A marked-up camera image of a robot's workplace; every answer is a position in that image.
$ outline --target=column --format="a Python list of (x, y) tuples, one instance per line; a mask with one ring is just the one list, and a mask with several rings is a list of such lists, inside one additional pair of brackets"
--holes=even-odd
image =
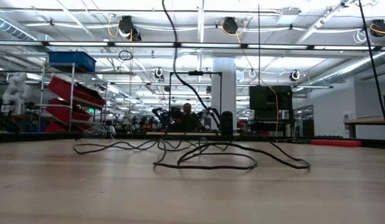
[[(221, 111), (230, 111), (233, 114), (234, 130), (236, 130), (236, 66), (234, 58), (213, 58), (213, 72), (223, 72), (223, 86), (221, 91)], [(211, 106), (220, 108), (220, 76), (211, 76)], [(214, 121), (211, 128), (217, 129)]]

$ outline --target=workbench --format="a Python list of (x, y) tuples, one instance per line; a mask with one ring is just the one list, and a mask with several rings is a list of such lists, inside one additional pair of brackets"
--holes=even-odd
[[(259, 161), (251, 171), (177, 170), (153, 168), (162, 154), (156, 148), (78, 155), (72, 146), (79, 143), (114, 140), (0, 144), (0, 223), (385, 223), (385, 149), (279, 144), (311, 170), (246, 151)], [(287, 160), (266, 142), (240, 144)], [(168, 153), (165, 162), (181, 154)], [(188, 163), (247, 162), (202, 156)]]
[(356, 125), (385, 125), (382, 116), (345, 120), (344, 124), (348, 125), (350, 138), (356, 138)]

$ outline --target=white wall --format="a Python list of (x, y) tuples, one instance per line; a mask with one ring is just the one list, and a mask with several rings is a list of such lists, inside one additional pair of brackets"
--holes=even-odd
[[(382, 96), (385, 96), (385, 82), (380, 83)], [(373, 80), (355, 80), (356, 117), (382, 116), (376, 84)], [(356, 137), (362, 139), (385, 139), (385, 126), (356, 126)]]
[(349, 137), (343, 123), (344, 115), (355, 118), (354, 79), (335, 83), (332, 89), (314, 90), (306, 99), (295, 99), (294, 108), (313, 105), (316, 136)]

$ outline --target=white robot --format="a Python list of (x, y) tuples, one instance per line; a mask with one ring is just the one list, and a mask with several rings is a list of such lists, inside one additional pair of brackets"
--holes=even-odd
[(25, 84), (27, 79), (26, 73), (15, 73), (10, 77), (7, 90), (3, 94), (3, 105), (1, 106), (2, 113), (22, 114), (24, 112), (25, 100), (30, 98), (32, 90), (30, 86)]

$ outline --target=blue bin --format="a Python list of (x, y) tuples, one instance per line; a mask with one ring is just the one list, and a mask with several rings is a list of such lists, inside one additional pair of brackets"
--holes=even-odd
[(95, 62), (86, 52), (49, 52), (49, 65), (63, 72), (95, 72)]

